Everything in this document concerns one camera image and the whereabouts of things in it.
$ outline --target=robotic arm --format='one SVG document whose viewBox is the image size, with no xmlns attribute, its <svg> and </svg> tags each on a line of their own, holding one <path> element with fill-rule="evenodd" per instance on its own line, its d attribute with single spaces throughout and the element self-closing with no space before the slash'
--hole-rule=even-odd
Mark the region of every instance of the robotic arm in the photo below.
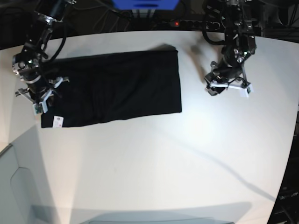
<svg viewBox="0 0 299 224">
<path fill-rule="evenodd" d="M 220 63 L 212 62 L 212 71 L 206 75 L 207 91 L 212 96 L 222 93 L 225 89 L 239 89 L 241 95 L 248 97 L 253 91 L 252 84 L 247 81 L 244 63 L 255 54 L 256 41 L 253 31 L 251 9 L 247 5 L 250 0 L 223 0 L 222 9 L 214 10 L 206 4 L 206 17 L 211 14 L 219 17 L 225 27 L 225 40 L 215 42 L 208 38 L 204 24 L 203 36 L 213 45 L 224 45 Z"/>
<path fill-rule="evenodd" d="M 255 53 L 256 43 L 250 7 L 246 1 L 250 0 L 208 0 L 206 3 L 203 36 L 210 44 L 224 45 L 223 59 L 219 64 L 212 62 L 212 71 L 205 77 L 206 89 L 212 96 L 227 88 L 239 89 L 244 96 L 252 92 L 252 85 L 246 78 L 244 63 Z M 68 81 L 68 78 L 62 77 L 56 80 L 47 79 L 46 74 L 51 71 L 43 70 L 43 64 L 52 62 L 57 57 L 56 53 L 50 60 L 47 60 L 48 55 L 45 53 L 47 43 L 51 38 L 55 23 L 62 22 L 66 8 L 75 3 L 75 0 L 40 0 L 35 9 L 38 19 L 28 32 L 21 53 L 13 57 L 14 73 L 28 86 L 26 89 L 19 89 L 15 94 L 16 96 L 22 95 L 29 100 L 35 114 L 46 113 L 50 106 L 48 99 L 53 94 L 59 96 L 56 88 L 62 82 Z M 215 9 L 214 3 L 217 6 L 220 5 L 221 8 Z M 221 19 L 225 27 L 224 41 L 215 42 L 207 36 L 206 20 L 209 15 Z"/>
<path fill-rule="evenodd" d="M 19 89 L 15 95 L 22 95 L 29 100 L 35 114 L 48 111 L 47 100 L 53 94 L 58 94 L 55 89 L 63 81 L 67 81 L 62 77 L 57 80 L 46 79 L 47 71 L 43 71 L 43 63 L 51 62 L 57 57 L 54 55 L 50 60 L 45 61 L 48 59 L 45 53 L 47 43 L 55 23 L 63 21 L 66 8 L 74 3 L 74 0 L 40 1 L 35 9 L 38 19 L 31 25 L 21 53 L 13 57 L 14 73 L 28 86 L 27 89 Z"/>
</svg>

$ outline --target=black cable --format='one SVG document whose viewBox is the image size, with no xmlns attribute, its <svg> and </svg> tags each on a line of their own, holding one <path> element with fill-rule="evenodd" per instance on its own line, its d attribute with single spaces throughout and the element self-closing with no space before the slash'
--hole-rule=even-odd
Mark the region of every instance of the black cable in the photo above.
<svg viewBox="0 0 299 224">
<path fill-rule="evenodd" d="M 297 19 L 295 19 L 295 21 L 293 22 L 293 24 L 292 25 L 294 25 L 295 24 L 295 22 L 297 22 L 299 20 L 299 17 L 297 18 Z"/>
<path fill-rule="evenodd" d="M 57 51 L 55 52 L 55 54 L 52 56 L 52 58 L 48 61 L 49 63 L 50 63 L 50 62 L 53 62 L 53 61 L 57 58 L 57 56 L 58 56 L 59 53 L 61 52 L 62 48 L 64 47 L 64 44 L 65 44 L 65 42 L 66 42 L 66 38 L 67 38 L 67 26 L 66 26 L 66 24 L 64 23 L 64 36 L 63 36 L 63 38 L 62 38 L 62 41 L 61 41 L 61 43 L 60 43 L 59 48 L 57 49 Z"/>
<path fill-rule="evenodd" d="M 186 15 L 186 13 L 187 13 L 187 5 L 186 5 L 186 3 L 184 3 L 182 0 L 179 1 L 179 3 L 181 3 L 181 4 L 183 5 L 183 7 L 184 7 L 184 12 L 183 12 L 183 14 L 182 14 L 180 17 L 178 17 L 178 18 L 176 18 L 176 19 L 174 19 L 174 20 L 171 20 L 171 21 L 181 20 L 181 19 L 183 19 L 183 18 L 185 17 L 185 15 Z"/>
<path fill-rule="evenodd" d="M 101 8 L 103 6 L 93 6 L 93 7 L 88 7 L 88 8 L 77 8 L 74 5 L 72 5 L 73 9 L 78 10 L 78 11 L 85 11 L 85 10 L 91 10 L 91 9 L 95 9 L 95 8 Z"/>
<path fill-rule="evenodd" d="M 295 19 L 297 10 L 298 10 L 298 4 L 294 5 L 293 13 L 292 13 L 292 15 L 291 15 L 291 19 L 290 19 L 290 23 L 289 23 L 290 26 L 291 26 L 291 25 L 293 24 L 293 22 L 294 22 L 294 19 Z"/>
<path fill-rule="evenodd" d="M 21 7 L 7 7 L 0 13 L 0 17 L 3 16 L 3 14 L 9 9 L 17 9 L 17 10 L 20 10 L 22 13 L 25 12 L 25 10 Z"/>
<path fill-rule="evenodd" d="M 285 215 L 288 217 L 288 219 L 290 220 L 291 224 L 296 224 L 296 222 L 293 220 L 293 218 L 290 216 L 290 214 L 287 212 L 287 210 L 281 206 L 282 210 L 284 211 Z"/>
<path fill-rule="evenodd" d="M 202 35 L 204 36 L 205 40 L 211 45 L 225 45 L 225 41 L 212 41 L 206 32 L 206 21 L 208 18 L 208 13 L 204 14 L 203 22 L 202 22 Z"/>
</svg>

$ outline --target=folded black garment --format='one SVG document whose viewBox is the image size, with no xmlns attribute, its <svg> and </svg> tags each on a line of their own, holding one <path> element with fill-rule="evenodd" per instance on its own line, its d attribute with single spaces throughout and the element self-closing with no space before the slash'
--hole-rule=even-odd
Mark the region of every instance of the folded black garment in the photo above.
<svg viewBox="0 0 299 224">
<path fill-rule="evenodd" d="M 48 78 L 68 77 L 42 115 L 42 128 L 87 126 L 113 120 L 182 112 L 178 52 L 141 51 L 56 60 Z"/>
</svg>

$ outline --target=white panel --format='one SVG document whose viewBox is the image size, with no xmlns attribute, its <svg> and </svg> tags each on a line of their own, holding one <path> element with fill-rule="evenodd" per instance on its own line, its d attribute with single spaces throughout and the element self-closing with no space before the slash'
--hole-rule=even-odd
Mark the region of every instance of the white panel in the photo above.
<svg viewBox="0 0 299 224">
<path fill-rule="evenodd" d="M 10 180 L 18 169 L 14 149 L 0 157 L 0 219 L 3 224 L 28 224 L 20 213 L 10 186 Z"/>
</svg>

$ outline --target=metal bracket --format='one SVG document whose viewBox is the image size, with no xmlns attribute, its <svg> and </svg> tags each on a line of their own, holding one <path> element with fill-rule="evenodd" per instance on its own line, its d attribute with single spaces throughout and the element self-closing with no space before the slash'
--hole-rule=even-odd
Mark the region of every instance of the metal bracket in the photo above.
<svg viewBox="0 0 299 224">
<path fill-rule="evenodd" d="M 53 84 L 55 89 L 58 88 L 62 82 L 70 82 L 70 80 L 68 77 L 57 77 L 56 80 L 49 80 L 49 83 Z M 15 96 L 23 96 L 25 99 L 29 100 L 32 103 L 35 115 L 48 112 L 47 100 L 53 95 L 53 90 L 47 90 L 41 97 L 41 101 L 38 104 L 36 101 L 31 99 L 27 93 L 29 93 L 29 89 L 18 89 L 18 91 L 15 92 Z"/>
</svg>

